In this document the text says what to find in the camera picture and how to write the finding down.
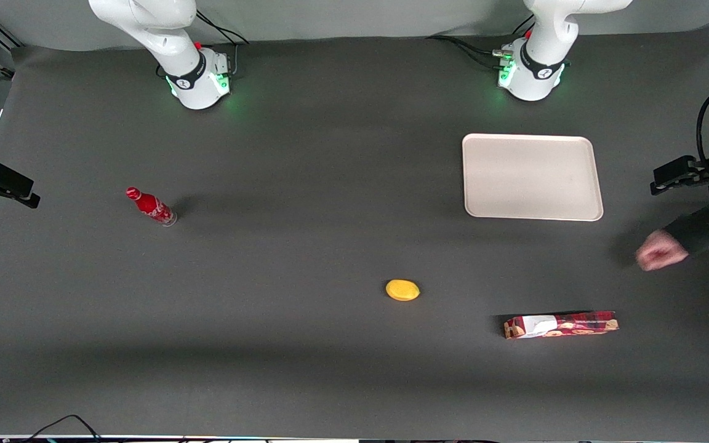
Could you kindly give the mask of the bare person hand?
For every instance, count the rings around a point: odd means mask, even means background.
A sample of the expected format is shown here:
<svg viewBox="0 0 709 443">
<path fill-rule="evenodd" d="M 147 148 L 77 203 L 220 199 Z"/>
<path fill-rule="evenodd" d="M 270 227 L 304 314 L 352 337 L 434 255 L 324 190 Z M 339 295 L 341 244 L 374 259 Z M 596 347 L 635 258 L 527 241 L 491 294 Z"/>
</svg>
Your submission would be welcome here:
<svg viewBox="0 0 709 443">
<path fill-rule="evenodd" d="M 664 230 L 656 230 L 647 236 L 635 253 L 636 263 L 644 271 L 672 266 L 687 257 L 689 252 Z"/>
</svg>

